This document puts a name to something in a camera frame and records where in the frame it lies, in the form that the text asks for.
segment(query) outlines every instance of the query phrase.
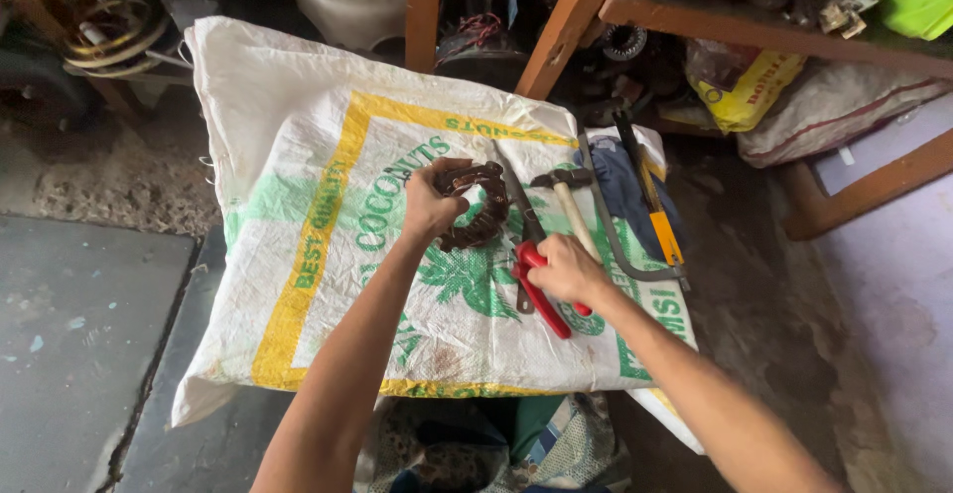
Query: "hand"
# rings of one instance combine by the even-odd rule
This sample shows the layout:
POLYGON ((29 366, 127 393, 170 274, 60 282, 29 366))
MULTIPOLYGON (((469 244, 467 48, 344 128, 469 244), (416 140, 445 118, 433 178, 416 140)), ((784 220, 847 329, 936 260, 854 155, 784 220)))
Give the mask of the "hand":
POLYGON ((541 268, 530 269, 530 282, 569 303, 593 306, 593 297, 614 284, 589 255, 576 236, 554 232, 539 245, 537 251, 549 260, 541 268))
POLYGON ((434 176, 445 170, 470 167, 470 158, 437 158, 427 167, 415 170, 407 181, 407 213, 401 237, 426 244, 450 229, 454 220, 470 208, 463 197, 444 197, 434 189, 434 176))

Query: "yellow plastic bag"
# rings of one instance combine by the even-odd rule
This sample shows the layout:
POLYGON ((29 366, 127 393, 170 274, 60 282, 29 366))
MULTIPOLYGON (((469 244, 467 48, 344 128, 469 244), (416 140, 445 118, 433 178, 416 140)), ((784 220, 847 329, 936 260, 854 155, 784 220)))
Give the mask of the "yellow plastic bag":
POLYGON ((691 74, 688 81, 722 132, 748 132, 778 100, 780 91, 794 81, 806 60, 799 54, 763 50, 730 92, 698 81, 691 74))

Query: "hammer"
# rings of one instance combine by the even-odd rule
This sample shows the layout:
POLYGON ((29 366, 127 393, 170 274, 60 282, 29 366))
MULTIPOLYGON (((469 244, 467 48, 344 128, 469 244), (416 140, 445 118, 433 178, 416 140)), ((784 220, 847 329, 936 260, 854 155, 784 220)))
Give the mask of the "hammer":
POLYGON ((592 255, 597 262, 602 264, 602 257, 599 254, 599 250, 596 249, 596 244, 593 242, 592 237, 589 235, 586 222, 583 221, 579 207, 576 206, 576 199, 574 199, 573 195, 569 192, 571 188, 582 188, 589 186, 592 182, 593 177, 589 170, 556 169, 534 178, 533 182, 530 182, 530 187, 551 188, 555 192, 555 196, 559 199, 559 205, 562 206, 562 211, 569 219, 569 224, 573 227, 573 233, 579 238, 582 247, 584 247, 586 252, 592 255))

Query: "green container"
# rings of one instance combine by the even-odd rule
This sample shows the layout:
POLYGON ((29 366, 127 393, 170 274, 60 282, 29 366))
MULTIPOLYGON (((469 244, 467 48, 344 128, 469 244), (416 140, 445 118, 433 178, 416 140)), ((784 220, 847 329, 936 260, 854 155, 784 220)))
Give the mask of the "green container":
POLYGON ((884 24, 900 35, 932 41, 953 25, 953 0, 884 0, 884 24))

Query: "purple wall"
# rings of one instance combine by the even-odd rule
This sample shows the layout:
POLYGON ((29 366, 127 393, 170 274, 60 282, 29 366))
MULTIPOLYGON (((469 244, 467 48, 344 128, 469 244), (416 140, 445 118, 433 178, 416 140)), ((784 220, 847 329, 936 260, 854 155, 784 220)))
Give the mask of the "purple wall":
MULTIPOLYGON (((831 192, 838 191, 843 178, 899 157, 891 151, 910 140, 922 142, 929 139, 923 134, 953 128, 950 103, 941 98, 852 144, 857 163, 849 168, 836 153, 822 158, 818 174, 831 192)), ((898 450, 932 490, 953 490, 953 175, 829 232, 815 245, 879 382, 898 450)))

